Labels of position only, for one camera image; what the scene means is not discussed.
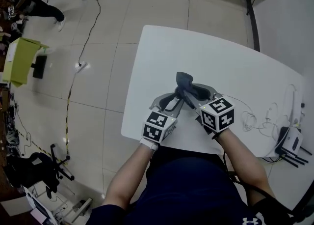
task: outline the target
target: tile floor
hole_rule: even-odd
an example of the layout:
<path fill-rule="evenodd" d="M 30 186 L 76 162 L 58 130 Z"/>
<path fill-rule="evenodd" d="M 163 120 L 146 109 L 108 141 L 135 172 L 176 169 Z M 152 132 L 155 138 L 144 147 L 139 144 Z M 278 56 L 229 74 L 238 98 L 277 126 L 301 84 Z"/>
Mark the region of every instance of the tile floor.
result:
<path fill-rule="evenodd" d="M 144 25 L 188 29 L 252 47 L 250 21 L 243 0 L 99 0 L 101 14 L 81 60 L 88 66 L 73 86 L 69 108 L 67 168 L 76 180 L 62 180 L 80 197 L 101 203 L 115 172 L 132 154 L 138 141 L 121 135 L 125 100 L 138 42 Z M 14 88 L 19 116 L 39 146 L 56 143 L 65 153 L 66 99 L 78 56 L 92 27 L 98 6 L 94 0 L 50 0 L 67 18 L 57 31 L 52 18 L 31 17 L 24 37 L 54 49 L 48 56 L 43 79 L 29 74 L 28 83 Z M 21 123 L 17 128 L 23 132 Z M 21 137 L 23 145 L 28 143 Z M 36 147 L 26 147 L 26 155 Z M 265 164 L 270 174 L 271 166 Z M 136 196 L 145 187 L 145 179 Z"/>

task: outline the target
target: office chair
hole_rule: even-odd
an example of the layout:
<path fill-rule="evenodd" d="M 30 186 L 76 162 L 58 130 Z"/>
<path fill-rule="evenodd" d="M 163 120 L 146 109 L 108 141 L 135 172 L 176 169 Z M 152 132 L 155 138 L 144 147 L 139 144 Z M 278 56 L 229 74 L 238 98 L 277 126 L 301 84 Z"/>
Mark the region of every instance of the office chair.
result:
<path fill-rule="evenodd" d="M 58 163 L 53 152 L 54 147 L 54 144 L 50 146 L 51 158 L 40 152 L 33 153 L 28 159 L 7 157 L 7 166 L 3 167 L 3 170 L 10 184 L 16 188 L 21 187 L 21 185 L 29 188 L 37 182 L 43 181 L 47 185 L 47 196 L 51 198 L 51 192 L 57 192 L 58 179 L 63 178 L 59 173 L 71 181 L 74 180 L 73 175 L 69 176 L 60 168 L 60 165 L 70 160 L 70 156 L 66 156 L 65 160 Z"/>

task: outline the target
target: white table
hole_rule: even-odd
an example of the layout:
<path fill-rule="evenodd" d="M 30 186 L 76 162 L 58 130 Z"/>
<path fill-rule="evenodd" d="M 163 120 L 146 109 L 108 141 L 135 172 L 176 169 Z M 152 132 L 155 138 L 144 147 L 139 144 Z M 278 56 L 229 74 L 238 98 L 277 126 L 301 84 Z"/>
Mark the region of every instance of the white table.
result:
<path fill-rule="evenodd" d="M 222 94 L 244 101 L 256 115 L 258 125 L 264 122 L 266 111 L 273 102 L 278 104 L 279 113 L 290 115 L 293 89 L 289 84 L 303 94 L 303 77 L 264 54 L 210 35 L 145 26 L 129 85 L 121 129 L 123 136 L 141 139 L 144 115 L 156 97 L 174 91 L 177 71 L 192 75 L 194 83 L 212 86 Z M 235 123 L 231 130 L 256 156 L 265 156 L 274 147 L 274 139 L 261 135 L 257 129 L 244 132 L 240 115 L 248 108 L 237 100 L 232 101 L 235 103 Z M 275 121 L 276 110 L 271 114 Z M 195 121 L 196 116 L 184 105 L 177 129 L 162 145 L 222 154 L 221 146 Z"/>

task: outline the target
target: white cable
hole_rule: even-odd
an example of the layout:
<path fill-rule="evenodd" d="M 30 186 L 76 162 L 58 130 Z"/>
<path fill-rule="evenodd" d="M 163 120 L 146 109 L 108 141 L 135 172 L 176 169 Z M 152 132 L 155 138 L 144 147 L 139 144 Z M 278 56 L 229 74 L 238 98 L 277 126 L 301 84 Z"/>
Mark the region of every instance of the white cable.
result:
<path fill-rule="evenodd" d="M 266 116 L 265 116 L 266 121 L 263 122 L 262 124 L 260 124 L 258 127 L 255 127 L 255 125 L 257 123 L 257 118 L 256 118 L 255 114 L 253 113 L 252 109 L 246 103 L 244 103 L 243 101 L 241 101 L 241 100 L 239 100 L 239 99 L 237 99 L 235 97 L 232 97 L 232 96 L 229 96 L 229 95 L 226 95 L 226 94 L 221 94 L 221 95 L 227 96 L 227 97 L 230 97 L 230 98 L 233 98 L 233 99 L 236 99 L 236 100 L 240 101 L 241 103 L 243 103 L 244 105 L 246 105 L 247 108 L 249 108 L 249 110 L 250 110 L 249 112 L 248 111 L 243 111 L 241 113 L 241 122 L 242 122 L 243 131 L 249 132 L 252 129 L 258 129 L 260 134 L 262 134 L 263 136 L 266 136 L 268 138 L 273 138 L 274 141 L 277 142 L 277 139 L 274 137 L 274 130 L 277 129 L 277 135 L 279 135 L 278 125 L 277 125 L 278 120 L 282 116 L 286 116 L 287 117 L 287 121 L 288 121 L 288 116 L 286 114 L 282 115 L 282 113 L 284 111 L 284 106 L 285 106 L 285 103 L 286 103 L 286 94 L 287 94 L 287 90 L 288 90 L 289 86 L 292 86 L 294 88 L 294 91 L 297 91 L 295 85 L 293 85 L 293 84 L 287 85 L 287 87 L 285 89 L 285 93 L 284 93 L 283 108 L 282 108 L 280 116 L 278 116 L 278 112 L 279 112 L 278 104 L 273 102 L 273 103 L 271 103 L 269 110 L 267 110 L 267 112 L 266 112 Z M 269 121 L 269 120 L 271 120 L 271 118 L 269 118 L 268 114 L 269 114 L 269 111 L 272 111 L 272 107 L 271 107 L 272 105 L 275 105 L 276 108 L 277 108 L 277 119 L 276 119 L 275 123 L 272 123 L 272 122 Z M 266 134 L 261 132 L 261 130 L 263 130 L 263 129 L 268 129 L 267 127 L 265 127 L 265 124 L 271 124 L 273 126 L 273 129 L 271 131 L 271 136 L 266 135 Z M 290 128 L 291 128 L 291 125 L 289 125 L 289 127 L 288 127 L 286 133 L 284 134 L 284 136 L 282 137 L 282 139 L 279 142 L 277 142 L 277 144 L 264 157 L 268 157 L 268 155 L 271 154 L 284 141 L 284 139 L 285 139 L 288 131 L 290 130 Z"/>

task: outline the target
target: green object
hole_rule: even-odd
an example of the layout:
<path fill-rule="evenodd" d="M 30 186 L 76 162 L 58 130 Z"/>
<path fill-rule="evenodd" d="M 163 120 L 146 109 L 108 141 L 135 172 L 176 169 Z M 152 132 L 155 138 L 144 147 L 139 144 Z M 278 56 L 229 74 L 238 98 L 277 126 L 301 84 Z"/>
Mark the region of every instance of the green object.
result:
<path fill-rule="evenodd" d="M 33 59 L 40 48 L 48 48 L 39 41 L 18 38 L 9 45 L 2 79 L 15 87 L 27 84 L 27 75 Z"/>

